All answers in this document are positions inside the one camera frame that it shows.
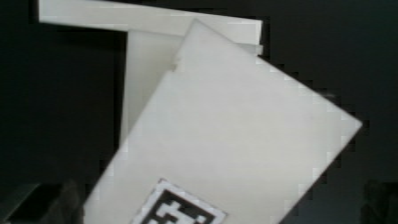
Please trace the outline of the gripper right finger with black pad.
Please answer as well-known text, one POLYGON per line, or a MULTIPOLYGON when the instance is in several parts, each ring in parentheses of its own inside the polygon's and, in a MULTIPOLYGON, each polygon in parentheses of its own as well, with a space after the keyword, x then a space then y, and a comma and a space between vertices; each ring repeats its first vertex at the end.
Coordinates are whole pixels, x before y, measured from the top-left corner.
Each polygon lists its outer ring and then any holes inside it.
POLYGON ((369 180, 364 184, 360 224, 398 224, 398 182, 369 180))

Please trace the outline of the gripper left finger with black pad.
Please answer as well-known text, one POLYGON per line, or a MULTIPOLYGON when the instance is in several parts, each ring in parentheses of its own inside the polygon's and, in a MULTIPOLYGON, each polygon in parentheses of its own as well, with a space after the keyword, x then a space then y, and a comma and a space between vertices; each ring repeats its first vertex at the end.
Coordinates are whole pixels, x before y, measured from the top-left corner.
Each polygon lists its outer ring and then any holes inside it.
POLYGON ((83 207, 73 180, 17 186, 0 203, 0 224, 83 224, 83 207))

